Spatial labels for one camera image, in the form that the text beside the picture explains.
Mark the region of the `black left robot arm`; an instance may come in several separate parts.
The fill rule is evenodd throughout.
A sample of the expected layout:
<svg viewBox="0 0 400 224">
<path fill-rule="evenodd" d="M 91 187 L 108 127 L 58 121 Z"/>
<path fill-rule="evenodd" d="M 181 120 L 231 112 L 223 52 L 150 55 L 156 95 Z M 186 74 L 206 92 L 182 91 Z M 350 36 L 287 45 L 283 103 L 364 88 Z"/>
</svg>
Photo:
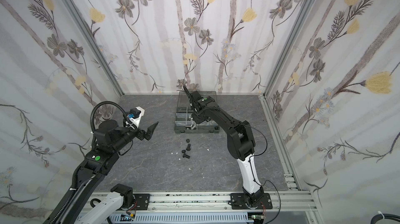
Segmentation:
<svg viewBox="0 0 400 224">
<path fill-rule="evenodd" d="M 124 118 L 122 126 L 115 120 L 106 120 L 95 126 L 95 114 L 104 105 L 115 106 L 122 112 Z M 73 224 L 94 190 L 123 155 L 121 150 L 135 138 L 139 140 L 152 138 L 158 124 L 154 123 L 147 130 L 141 129 L 139 124 L 144 112 L 141 107 L 125 111 L 120 105 L 111 101 L 100 102 L 93 108 L 90 114 L 92 149 L 73 172 L 70 188 L 44 221 L 46 224 Z"/>
</svg>

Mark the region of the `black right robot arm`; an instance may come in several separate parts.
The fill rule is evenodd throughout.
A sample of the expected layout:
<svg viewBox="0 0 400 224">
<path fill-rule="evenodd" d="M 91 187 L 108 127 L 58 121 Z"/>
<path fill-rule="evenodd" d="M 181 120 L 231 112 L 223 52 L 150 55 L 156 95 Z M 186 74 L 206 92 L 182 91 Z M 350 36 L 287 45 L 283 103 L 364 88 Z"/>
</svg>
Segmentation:
<svg viewBox="0 0 400 224">
<path fill-rule="evenodd" d="M 243 197 L 240 200 L 232 198 L 231 206 L 238 209 L 272 209 L 270 196 L 264 192 L 264 184 L 259 181 L 255 168 L 255 128 L 247 121 L 239 121 L 229 115 L 212 97 L 203 97 L 197 91 L 190 92 L 185 85 L 183 90 L 193 110 L 195 123 L 213 120 L 227 135 L 228 151 L 236 159 L 243 180 Z"/>
</svg>

